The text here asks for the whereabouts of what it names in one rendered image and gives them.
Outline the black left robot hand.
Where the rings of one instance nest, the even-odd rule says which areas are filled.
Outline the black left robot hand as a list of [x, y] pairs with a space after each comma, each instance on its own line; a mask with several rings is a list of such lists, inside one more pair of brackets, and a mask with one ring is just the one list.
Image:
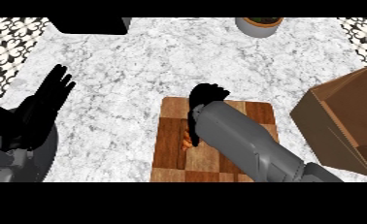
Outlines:
[[13, 112], [0, 107], [0, 150], [35, 150], [49, 136], [59, 109], [75, 86], [68, 67], [57, 64], [38, 89]]

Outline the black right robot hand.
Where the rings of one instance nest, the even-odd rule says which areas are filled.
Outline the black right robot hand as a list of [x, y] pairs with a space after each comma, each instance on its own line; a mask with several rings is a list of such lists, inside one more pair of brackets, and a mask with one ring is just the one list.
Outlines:
[[207, 105], [213, 101], [222, 101], [229, 95], [229, 91], [225, 90], [216, 83], [200, 83], [189, 94], [189, 112], [188, 112], [188, 127], [189, 127], [189, 137], [192, 141], [192, 146], [200, 143], [200, 137], [195, 133], [195, 118], [194, 118], [194, 108], [198, 105]]

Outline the orange croissant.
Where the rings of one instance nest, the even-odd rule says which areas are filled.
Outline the orange croissant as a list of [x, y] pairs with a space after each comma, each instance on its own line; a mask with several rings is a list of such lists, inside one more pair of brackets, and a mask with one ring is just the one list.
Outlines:
[[188, 130], [185, 130], [180, 148], [183, 151], [186, 151], [191, 147], [192, 147], [192, 141], [191, 141], [191, 137], [189, 137], [189, 132], [188, 132]]

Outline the checkered wooden cutting board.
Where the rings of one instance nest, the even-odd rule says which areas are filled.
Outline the checkered wooden cutting board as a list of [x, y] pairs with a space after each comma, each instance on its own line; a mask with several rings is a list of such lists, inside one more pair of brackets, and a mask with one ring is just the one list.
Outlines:
[[186, 98], [163, 98], [151, 182], [251, 182], [253, 179], [204, 142], [195, 148], [183, 149], [188, 110]]

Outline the brown cardboard box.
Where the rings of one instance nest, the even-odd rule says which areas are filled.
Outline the brown cardboard box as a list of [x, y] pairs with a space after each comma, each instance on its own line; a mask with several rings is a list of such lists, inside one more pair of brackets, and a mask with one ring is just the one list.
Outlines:
[[367, 67], [309, 88], [290, 116], [319, 163], [367, 175]]

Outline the white plant pot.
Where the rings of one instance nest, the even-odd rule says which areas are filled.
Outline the white plant pot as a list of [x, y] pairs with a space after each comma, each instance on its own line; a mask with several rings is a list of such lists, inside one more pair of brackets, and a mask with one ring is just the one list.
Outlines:
[[275, 33], [281, 22], [281, 17], [277, 17], [271, 23], [256, 22], [248, 17], [235, 18], [235, 24], [238, 29], [245, 35], [254, 38], [269, 37]]

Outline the black appliance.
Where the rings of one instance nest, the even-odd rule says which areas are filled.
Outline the black appliance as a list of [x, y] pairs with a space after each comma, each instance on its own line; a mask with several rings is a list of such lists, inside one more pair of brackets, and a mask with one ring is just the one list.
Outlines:
[[126, 35], [130, 17], [50, 17], [57, 30], [65, 34]]

